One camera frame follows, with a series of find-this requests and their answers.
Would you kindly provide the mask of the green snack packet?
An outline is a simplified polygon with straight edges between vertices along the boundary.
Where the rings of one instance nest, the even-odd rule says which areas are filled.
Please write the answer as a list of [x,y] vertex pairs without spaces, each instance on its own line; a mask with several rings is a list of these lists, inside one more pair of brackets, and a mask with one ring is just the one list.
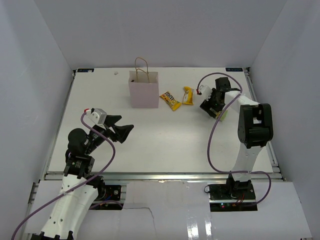
[[228,115],[228,110],[226,110],[225,112],[219,111],[217,113],[215,119],[219,120],[220,122],[222,122],[227,117],[227,115]]

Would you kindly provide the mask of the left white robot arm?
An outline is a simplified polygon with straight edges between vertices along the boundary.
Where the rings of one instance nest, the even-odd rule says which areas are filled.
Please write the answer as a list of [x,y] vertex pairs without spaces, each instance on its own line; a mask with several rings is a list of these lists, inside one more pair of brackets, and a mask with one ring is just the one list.
[[117,126],[120,115],[108,115],[100,109],[86,109],[83,116],[94,123],[89,132],[75,128],[68,134],[65,168],[59,196],[50,202],[54,207],[40,233],[33,240],[75,240],[80,226],[95,200],[106,195],[101,173],[91,174],[95,159],[91,153],[103,142],[111,146],[123,143],[134,125]]

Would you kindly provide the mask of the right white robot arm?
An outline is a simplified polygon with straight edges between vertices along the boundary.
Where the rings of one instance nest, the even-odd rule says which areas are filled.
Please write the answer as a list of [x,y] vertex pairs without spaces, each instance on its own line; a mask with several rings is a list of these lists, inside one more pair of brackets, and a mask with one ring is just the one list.
[[259,103],[243,94],[241,85],[232,87],[231,76],[215,80],[215,87],[199,84],[198,95],[204,96],[200,108],[219,122],[229,107],[238,113],[237,136],[240,148],[231,171],[227,172],[226,195],[236,200],[249,191],[253,167],[261,150],[272,140],[272,109],[268,103]]

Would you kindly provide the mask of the pink paper bag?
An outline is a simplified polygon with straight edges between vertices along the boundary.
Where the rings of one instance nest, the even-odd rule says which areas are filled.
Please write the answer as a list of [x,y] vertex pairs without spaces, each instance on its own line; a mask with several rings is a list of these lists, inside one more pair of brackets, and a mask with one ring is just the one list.
[[[146,70],[137,66],[137,60],[145,62]],[[128,88],[132,108],[157,109],[159,107],[159,73],[149,71],[142,57],[134,61],[134,71],[129,71]]]

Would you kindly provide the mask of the yellow snack bar wrapper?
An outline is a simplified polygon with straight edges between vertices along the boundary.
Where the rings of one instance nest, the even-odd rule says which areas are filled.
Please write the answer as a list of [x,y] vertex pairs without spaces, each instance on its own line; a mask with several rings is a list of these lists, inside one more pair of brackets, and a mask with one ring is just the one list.
[[193,105],[193,95],[194,95],[194,89],[189,86],[184,86],[184,95],[182,98],[182,104],[183,105]]

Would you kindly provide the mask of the blue label right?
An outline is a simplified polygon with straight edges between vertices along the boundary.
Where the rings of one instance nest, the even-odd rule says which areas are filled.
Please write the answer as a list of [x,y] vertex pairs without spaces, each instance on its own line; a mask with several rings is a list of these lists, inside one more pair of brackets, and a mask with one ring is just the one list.
[[243,72],[243,68],[241,67],[226,67],[225,68],[226,72]]

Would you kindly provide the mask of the blue label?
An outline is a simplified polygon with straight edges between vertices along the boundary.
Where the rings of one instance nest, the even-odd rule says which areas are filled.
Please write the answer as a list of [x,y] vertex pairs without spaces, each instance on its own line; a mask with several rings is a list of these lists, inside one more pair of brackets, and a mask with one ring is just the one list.
[[78,73],[93,73],[94,72],[94,68],[78,68],[77,72]]
[[225,68],[226,72],[243,72],[243,68],[241,67],[226,67]]

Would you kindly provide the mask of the yellow M&M packet centre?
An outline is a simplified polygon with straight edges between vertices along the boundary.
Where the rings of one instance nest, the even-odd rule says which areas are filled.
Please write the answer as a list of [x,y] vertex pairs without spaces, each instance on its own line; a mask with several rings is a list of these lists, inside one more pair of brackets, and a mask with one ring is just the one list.
[[169,91],[166,91],[159,97],[168,104],[172,111],[176,111],[182,105],[182,103],[176,100]]

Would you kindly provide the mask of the blue label left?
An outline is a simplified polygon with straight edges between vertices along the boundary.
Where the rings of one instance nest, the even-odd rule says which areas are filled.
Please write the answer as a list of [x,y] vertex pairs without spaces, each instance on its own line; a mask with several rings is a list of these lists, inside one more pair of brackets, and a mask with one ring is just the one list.
[[94,72],[94,68],[78,68],[77,72],[78,73],[93,73]]

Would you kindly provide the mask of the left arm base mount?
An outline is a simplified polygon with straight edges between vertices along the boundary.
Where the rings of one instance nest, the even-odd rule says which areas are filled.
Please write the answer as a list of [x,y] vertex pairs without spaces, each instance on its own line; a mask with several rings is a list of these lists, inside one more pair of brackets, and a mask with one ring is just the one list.
[[87,183],[97,189],[98,196],[90,206],[90,210],[122,210],[121,185],[106,184],[102,176],[97,176]]

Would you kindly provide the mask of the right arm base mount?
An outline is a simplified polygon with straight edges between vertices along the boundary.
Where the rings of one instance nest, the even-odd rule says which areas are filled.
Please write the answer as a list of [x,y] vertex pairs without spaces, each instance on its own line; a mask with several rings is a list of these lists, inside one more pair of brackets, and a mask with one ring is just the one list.
[[209,197],[212,213],[255,212],[258,210],[252,182],[207,184],[203,189]]

